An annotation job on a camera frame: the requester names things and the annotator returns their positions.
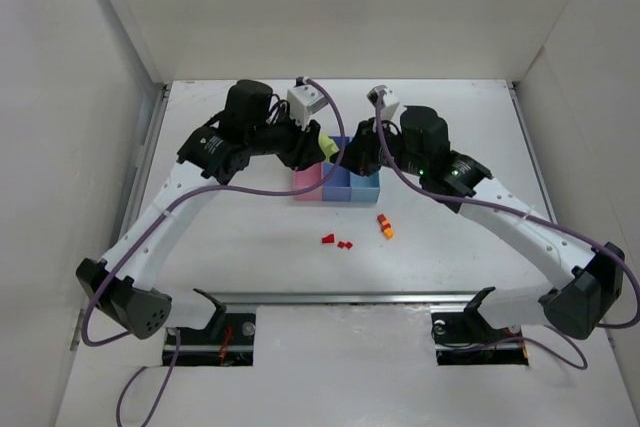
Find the yellow-green lego block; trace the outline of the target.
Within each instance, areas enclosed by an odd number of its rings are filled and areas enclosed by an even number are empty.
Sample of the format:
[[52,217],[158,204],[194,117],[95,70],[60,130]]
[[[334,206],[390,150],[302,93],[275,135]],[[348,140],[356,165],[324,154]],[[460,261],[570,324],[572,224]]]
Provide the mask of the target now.
[[336,141],[326,134],[320,134],[318,136],[318,143],[324,155],[324,161],[328,163],[334,163],[332,157],[338,154],[341,150]]

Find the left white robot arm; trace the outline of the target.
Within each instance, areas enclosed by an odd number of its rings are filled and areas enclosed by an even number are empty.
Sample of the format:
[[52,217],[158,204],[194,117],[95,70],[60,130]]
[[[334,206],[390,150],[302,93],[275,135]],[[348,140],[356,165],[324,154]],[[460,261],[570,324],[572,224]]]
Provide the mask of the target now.
[[100,259],[86,258],[77,267],[91,309],[139,339],[163,327],[217,327],[223,310],[218,301],[204,293],[195,299],[162,293],[155,287],[159,272],[199,212],[252,157],[275,155],[293,171],[323,161],[320,126],[312,116],[328,103],[303,79],[283,100],[259,81],[232,85],[223,110],[189,135],[158,194],[129,230]]

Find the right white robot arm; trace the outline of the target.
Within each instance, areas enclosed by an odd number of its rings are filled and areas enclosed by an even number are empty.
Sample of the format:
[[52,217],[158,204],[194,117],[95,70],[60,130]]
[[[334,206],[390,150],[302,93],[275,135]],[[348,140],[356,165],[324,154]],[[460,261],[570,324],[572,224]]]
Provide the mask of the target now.
[[445,196],[447,208],[496,235],[545,277],[538,286],[478,292],[458,317],[473,343],[488,340],[492,331],[520,325],[549,325],[584,340],[621,294],[624,254],[617,246],[608,243],[601,252],[534,223],[524,203],[487,167],[451,148],[448,125],[432,108],[407,107],[399,132],[378,130],[375,119],[361,121],[342,165],[355,174],[397,166],[418,176],[423,190]]

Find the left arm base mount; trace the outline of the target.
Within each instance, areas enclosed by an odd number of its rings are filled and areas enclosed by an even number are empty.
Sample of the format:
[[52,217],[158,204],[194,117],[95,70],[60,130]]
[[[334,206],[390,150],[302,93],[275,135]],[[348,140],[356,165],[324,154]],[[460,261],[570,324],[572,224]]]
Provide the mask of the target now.
[[176,337],[167,333],[162,365],[168,367],[176,356],[178,367],[251,367],[256,310],[242,306],[228,308],[209,293],[200,289],[195,289],[195,293],[215,307],[213,317],[202,330],[180,327],[179,348],[176,348]]

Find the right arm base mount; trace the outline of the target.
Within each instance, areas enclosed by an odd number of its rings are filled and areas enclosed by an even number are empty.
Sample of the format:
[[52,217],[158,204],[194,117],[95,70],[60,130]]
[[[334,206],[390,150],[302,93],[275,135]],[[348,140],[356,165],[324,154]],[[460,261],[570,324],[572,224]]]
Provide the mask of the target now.
[[522,330],[494,329],[478,313],[494,290],[481,290],[463,307],[432,311],[431,337],[439,366],[529,365]]

